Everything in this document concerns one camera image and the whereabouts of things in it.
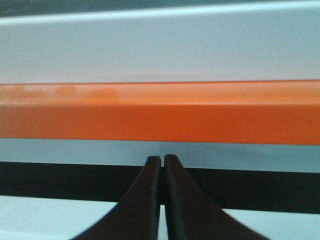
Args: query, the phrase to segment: white panel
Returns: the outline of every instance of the white panel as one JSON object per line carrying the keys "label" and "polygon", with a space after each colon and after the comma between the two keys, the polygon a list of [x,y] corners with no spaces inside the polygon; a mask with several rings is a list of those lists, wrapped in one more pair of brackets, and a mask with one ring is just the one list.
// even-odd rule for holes
{"label": "white panel", "polygon": [[319,240],[320,214],[224,209],[272,240]]}
{"label": "white panel", "polygon": [[0,161],[143,166],[176,154],[186,168],[320,173],[320,145],[0,138]]}
{"label": "white panel", "polygon": [[67,240],[101,219],[115,202],[0,196],[1,240]]}
{"label": "white panel", "polygon": [[0,83],[320,79],[320,1],[0,18]]}

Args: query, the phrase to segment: orange stripe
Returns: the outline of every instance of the orange stripe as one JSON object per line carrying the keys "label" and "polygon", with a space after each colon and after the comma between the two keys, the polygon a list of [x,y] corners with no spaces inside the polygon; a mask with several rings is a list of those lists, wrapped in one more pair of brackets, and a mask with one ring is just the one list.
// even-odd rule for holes
{"label": "orange stripe", "polygon": [[0,137],[320,145],[320,80],[3,84]]}

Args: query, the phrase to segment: smudge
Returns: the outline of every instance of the smudge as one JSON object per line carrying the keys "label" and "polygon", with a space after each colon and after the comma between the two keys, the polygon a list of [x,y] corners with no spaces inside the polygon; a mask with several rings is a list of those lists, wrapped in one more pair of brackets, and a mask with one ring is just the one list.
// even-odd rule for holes
{"label": "smudge", "polygon": [[44,95],[45,93],[42,89],[26,91],[26,87],[22,85],[0,86],[0,99],[30,99],[40,98]]}
{"label": "smudge", "polygon": [[57,87],[54,92],[62,97],[67,97],[74,95],[77,92],[77,89],[74,85],[66,85]]}

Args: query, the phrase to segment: light blue surface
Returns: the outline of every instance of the light blue surface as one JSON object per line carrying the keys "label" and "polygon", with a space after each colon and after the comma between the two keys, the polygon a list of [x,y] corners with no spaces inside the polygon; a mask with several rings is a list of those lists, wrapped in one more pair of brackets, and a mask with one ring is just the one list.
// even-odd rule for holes
{"label": "light blue surface", "polygon": [[320,145],[0,138],[0,161],[143,166],[176,154],[187,168],[320,173]]}
{"label": "light blue surface", "polygon": [[320,1],[0,19],[0,83],[320,79]]}

